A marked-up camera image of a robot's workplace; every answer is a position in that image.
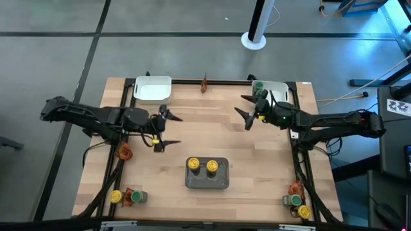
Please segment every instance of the wooden table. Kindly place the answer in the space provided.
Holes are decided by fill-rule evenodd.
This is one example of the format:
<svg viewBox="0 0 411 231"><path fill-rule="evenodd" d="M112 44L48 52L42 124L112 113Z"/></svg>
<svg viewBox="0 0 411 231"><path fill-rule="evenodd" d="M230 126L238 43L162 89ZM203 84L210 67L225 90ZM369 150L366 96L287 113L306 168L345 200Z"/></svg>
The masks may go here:
<svg viewBox="0 0 411 231"><path fill-rule="evenodd" d="M119 106L124 82L124 78L107 80L101 107ZM163 139L182 142L168 146L164 153L154 153L140 137L130 137L128 143L134 156L125 163L120 189L143 190L149 196L145 204L124 208L118 205L115 218L300 223L281 203L295 180L288 132L258 120L250 131L245 131L243 119L233 109L251 111L250 103L240 98L241 94L249 94L250 86L209 85L208 91L201 94L199 85L173 85L172 91L169 108L184 122L168 121ZM316 114L311 83L298 82L297 92L301 109ZM138 107L150 113L158 111L158 105ZM98 142L101 139L93 137L91 145ZM83 211L100 190L109 149L104 146L88 152L73 215ZM317 194L342 221L329 159L316 150L309 155ZM229 188L188 189L184 185L185 161L192 156L227 158ZM107 199L104 214L109 205Z"/></svg>

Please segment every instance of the white pole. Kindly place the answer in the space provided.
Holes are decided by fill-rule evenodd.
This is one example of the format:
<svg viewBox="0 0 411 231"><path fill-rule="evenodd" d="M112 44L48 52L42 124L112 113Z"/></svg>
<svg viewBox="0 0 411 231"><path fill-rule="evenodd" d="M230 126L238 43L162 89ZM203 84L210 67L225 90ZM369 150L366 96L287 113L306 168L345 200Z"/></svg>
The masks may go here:
<svg viewBox="0 0 411 231"><path fill-rule="evenodd" d="M274 1L275 0L257 0L249 32L241 36L241 43L247 49L259 50L267 43L264 37L264 31L270 19Z"/></svg>

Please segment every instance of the white bowl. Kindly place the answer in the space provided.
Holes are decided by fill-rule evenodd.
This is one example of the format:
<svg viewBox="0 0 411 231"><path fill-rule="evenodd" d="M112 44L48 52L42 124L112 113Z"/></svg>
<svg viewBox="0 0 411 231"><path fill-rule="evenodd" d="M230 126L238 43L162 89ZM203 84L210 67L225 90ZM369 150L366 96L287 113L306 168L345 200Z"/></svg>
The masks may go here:
<svg viewBox="0 0 411 231"><path fill-rule="evenodd" d="M254 80L251 83L251 95L252 95L252 89L254 88L254 85L257 82L261 82L264 84L263 89L266 89L268 91L272 91L272 94L275 97L275 100L277 102L288 102L288 85L286 83L282 83L282 82L277 82L277 81L261 81L261 80ZM269 103L271 103L271 95L270 93L268 93L267 98Z"/></svg>
<svg viewBox="0 0 411 231"><path fill-rule="evenodd" d="M171 101L171 77L139 76L133 95L141 104L168 104Z"/></svg>

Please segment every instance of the gray floor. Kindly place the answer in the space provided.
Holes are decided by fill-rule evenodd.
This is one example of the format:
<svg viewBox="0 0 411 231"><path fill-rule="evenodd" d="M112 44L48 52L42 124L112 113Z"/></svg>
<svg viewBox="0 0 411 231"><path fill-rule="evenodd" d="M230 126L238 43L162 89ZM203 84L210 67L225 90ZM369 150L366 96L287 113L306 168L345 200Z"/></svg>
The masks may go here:
<svg viewBox="0 0 411 231"><path fill-rule="evenodd" d="M254 4L249 0L113 0L103 31L243 32L248 30ZM267 31L369 33L370 37L391 33L381 11L363 17L325 18L319 14L318 4L277 0L281 18ZM0 31L93 32L104 1L0 0L0 5ZM327 3L326 11L337 7ZM276 17L273 11L270 21ZM48 98L73 98L91 40L0 37L0 134L25 143L21 151L0 149L0 207L5 208L0 212L1 221L31 218L62 127L62 123L40 121L39 112ZM393 39L268 38L264 49L249 51L238 37L102 37L81 103L98 106L107 77L136 77L146 71L172 78L202 78L207 72L209 79L243 80L253 73L262 80L311 81L317 98L335 98L352 90L347 85L349 79L377 78L402 59L404 55ZM369 108L376 103L376 95L374 89L368 90L369 98L337 102L320 112ZM71 215L82 173L82 153L89 140L81 129L72 128L45 219ZM336 159L346 164L377 153L377 140L348 137ZM363 185L361 179L354 183ZM366 208L363 196L349 196L358 193L356 189L343 182L337 188L344 204ZM343 210L352 210L344 206ZM363 214L353 215L364 218Z"/></svg>

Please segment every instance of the white sticker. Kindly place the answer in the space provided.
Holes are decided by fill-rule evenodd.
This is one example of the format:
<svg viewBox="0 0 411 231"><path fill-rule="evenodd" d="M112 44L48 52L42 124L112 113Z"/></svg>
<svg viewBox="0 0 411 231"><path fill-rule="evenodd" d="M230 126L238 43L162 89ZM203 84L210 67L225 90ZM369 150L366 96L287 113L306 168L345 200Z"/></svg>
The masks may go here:
<svg viewBox="0 0 411 231"><path fill-rule="evenodd" d="M411 104L387 99L387 111L411 117Z"/></svg>
<svg viewBox="0 0 411 231"><path fill-rule="evenodd" d="M291 131L291 138L298 139L298 132L293 132L293 130L290 130L290 131Z"/></svg>

